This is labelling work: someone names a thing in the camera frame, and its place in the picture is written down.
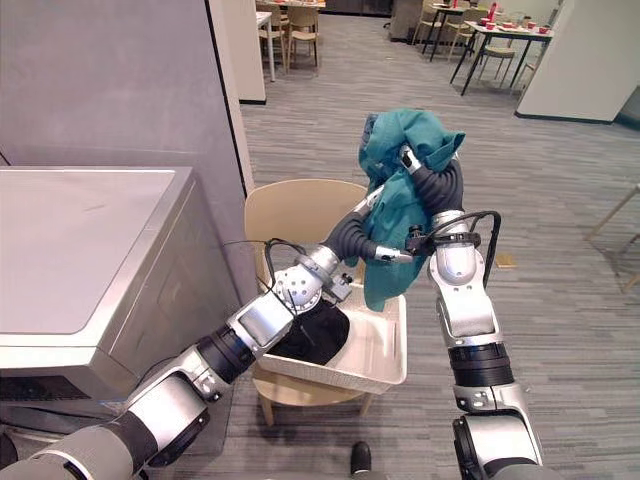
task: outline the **white plastic basket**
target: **white plastic basket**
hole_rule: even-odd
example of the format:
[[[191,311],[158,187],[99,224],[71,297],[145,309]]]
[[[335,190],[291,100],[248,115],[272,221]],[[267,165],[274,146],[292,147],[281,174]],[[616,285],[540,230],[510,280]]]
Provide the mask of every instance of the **white plastic basket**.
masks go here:
[[[346,343],[326,364],[265,355],[265,370],[304,380],[381,394],[407,378],[407,307],[404,295],[387,300],[384,311],[369,310],[362,285],[338,307],[349,318]]]

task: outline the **red object on table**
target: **red object on table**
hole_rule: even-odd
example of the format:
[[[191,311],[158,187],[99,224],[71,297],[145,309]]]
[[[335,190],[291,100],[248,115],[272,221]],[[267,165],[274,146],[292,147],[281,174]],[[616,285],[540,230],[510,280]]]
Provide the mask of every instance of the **red object on table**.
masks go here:
[[[491,4],[491,8],[489,9],[489,21],[493,22],[493,19],[496,15],[496,10],[498,8],[498,2],[493,2]]]

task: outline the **chair seat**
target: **chair seat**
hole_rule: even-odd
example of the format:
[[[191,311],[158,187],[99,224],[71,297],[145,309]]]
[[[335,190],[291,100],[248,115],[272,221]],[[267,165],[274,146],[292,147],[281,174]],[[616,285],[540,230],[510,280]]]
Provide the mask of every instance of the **chair seat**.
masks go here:
[[[291,36],[296,40],[302,40],[306,42],[310,42],[318,38],[318,34],[315,32],[300,32],[298,30],[293,30],[291,32]]]
[[[271,38],[280,38],[285,35],[285,32],[284,30],[272,30],[271,32],[269,32],[269,34]],[[263,30],[262,28],[258,30],[258,35],[260,36],[260,38],[268,38],[267,31]]]
[[[447,27],[453,28],[455,30],[467,30],[468,28],[470,28],[468,25],[464,24],[464,23],[446,23]]]
[[[364,392],[302,380],[281,373],[253,367],[253,384],[258,393],[270,401],[294,407],[319,407],[348,402]]]
[[[431,22],[430,22],[429,20],[421,20],[421,21],[420,21],[420,23],[421,23],[422,25],[427,25],[427,26],[429,26],[429,27],[431,26]],[[433,28],[440,28],[440,27],[442,27],[442,22],[436,22],[436,23],[433,25]]]
[[[497,58],[512,58],[515,56],[516,51],[513,48],[508,47],[485,47],[484,54],[488,57]]]

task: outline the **black shoe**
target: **black shoe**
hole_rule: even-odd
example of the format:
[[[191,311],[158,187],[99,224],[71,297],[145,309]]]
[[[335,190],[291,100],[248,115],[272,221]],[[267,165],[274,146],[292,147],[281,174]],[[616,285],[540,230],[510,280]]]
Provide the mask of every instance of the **black shoe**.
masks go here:
[[[361,470],[371,470],[371,450],[367,442],[358,442],[351,447],[351,475]]]

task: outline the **black table leg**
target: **black table leg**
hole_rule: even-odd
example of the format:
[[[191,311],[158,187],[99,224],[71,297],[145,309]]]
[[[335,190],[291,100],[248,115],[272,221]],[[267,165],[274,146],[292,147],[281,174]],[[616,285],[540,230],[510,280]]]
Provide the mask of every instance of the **black table leg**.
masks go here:
[[[433,22],[431,22],[431,27],[429,27],[429,34],[427,35],[427,39],[424,41],[424,47],[422,47],[423,55],[425,50],[427,49],[427,45],[429,45],[429,39],[431,38],[431,34],[433,33],[433,27],[436,26],[436,22],[438,21],[439,15],[440,15],[440,10],[436,10],[436,14],[433,16]]]
[[[531,40],[529,40],[527,42],[527,46],[524,47],[524,52],[522,52],[522,57],[520,58],[520,61],[518,62],[518,68],[516,68],[516,73],[513,75],[513,78],[511,79],[511,83],[509,84],[509,88],[513,88],[513,84],[516,82],[516,78],[518,78],[518,72],[520,71],[520,68],[522,67],[522,64],[524,63],[524,59],[527,57],[527,52],[529,51],[529,46],[531,46]]]
[[[462,93],[460,96],[464,95],[464,92],[467,91],[467,87],[469,86],[469,82],[471,82],[471,77],[473,77],[473,72],[475,72],[476,67],[478,66],[478,61],[482,54],[484,53],[484,47],[487,45],[487,41],[491,39],[491,35],[485,34],[484,40],[482,41],[482,45],[480,45],[480,50],[476,53],[476,59],[473,61],[473,65],[471,65],[471,70],[469,70],[469,75],[467,75],[467,81],[464,83],[464,87],[462,87]]]
[[[462,56],[460,57],[458,66],[456,67],[455,72],[453,72],[453,76],[451,77],[451,80],[449,81],[449,83],[453,83],[453,81],[456,78],[456,75],[458,75],[458,70],[460,70],[460,66],[462,65],[462,62],[464,62],[464,58],[467,56],[467,52],[472,50],[471,45],[473,45],[474,42],[476,41],[476,33],[478,33],[478,31],[474,30],[473,33],[471,34],[471,38],[469,39],[467,44],[464,46],[464,52],[462,52]]]
[[[433,62],[433,56],[436,53],[436,50],[438,49],[438,44],[440,43],[440,35],[442,35],[442,30],[444,29],[444,24],[447,21],[447,12],[442,12],[442,25],[440,25],[440,28],[438,29],[438,36],[436,37],[436,43],[433,45],[433,50],[431,51],[431,57],[429,57],[429,61]]]

